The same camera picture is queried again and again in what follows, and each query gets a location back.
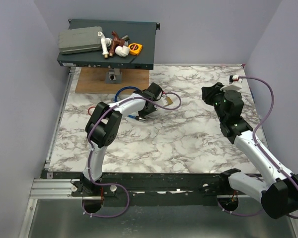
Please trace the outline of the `white pipe elbow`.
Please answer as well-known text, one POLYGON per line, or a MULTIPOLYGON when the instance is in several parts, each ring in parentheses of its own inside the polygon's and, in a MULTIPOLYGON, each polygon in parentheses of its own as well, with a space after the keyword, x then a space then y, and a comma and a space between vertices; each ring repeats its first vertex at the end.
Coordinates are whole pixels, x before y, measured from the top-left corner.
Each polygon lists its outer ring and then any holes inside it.
POLYGON ((115 54, 117 54, 120 57, 126 57, 130 53, 130 48, 126 47, 125 45, 123 46, 117 46, 115 48, 115 54))

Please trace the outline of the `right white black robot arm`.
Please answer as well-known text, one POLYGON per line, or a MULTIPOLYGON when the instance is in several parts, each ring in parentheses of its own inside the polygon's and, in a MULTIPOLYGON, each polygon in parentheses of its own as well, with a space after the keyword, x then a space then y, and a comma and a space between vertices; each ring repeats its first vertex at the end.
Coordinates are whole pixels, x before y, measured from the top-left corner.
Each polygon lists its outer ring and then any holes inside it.
POLYGON ((244 107, 241 93, 223 88, 221 83, 202 87, 202 100, 214 107, 224 137, 246 155, 263 179, 230 169, 221 174, 219 190, 224 194, 234 190, 245 193, 258 201, 273 219, 297 211, 298 174, 285 168, 253 133, 253 128, 241 115, 244 107))

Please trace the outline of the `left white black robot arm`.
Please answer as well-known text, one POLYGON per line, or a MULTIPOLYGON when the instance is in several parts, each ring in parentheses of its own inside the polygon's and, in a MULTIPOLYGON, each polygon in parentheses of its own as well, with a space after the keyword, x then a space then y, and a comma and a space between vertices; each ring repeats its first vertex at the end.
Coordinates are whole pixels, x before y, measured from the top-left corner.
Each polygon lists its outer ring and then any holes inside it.
POLYGON ((80 192, 94 196, 100 191, 98 180, 102 176, 105 152, 116 138, 121 120, 133 113, 138 113, 136 118, 145 119, 147 115, 156 111, 154 102, 162 94, 162 88, 151 83, 148 89, 135 90, 131 96, 123 100, 115 100, 111 104, 97 104, 85 127, 90 154, 80 175, 80 192))

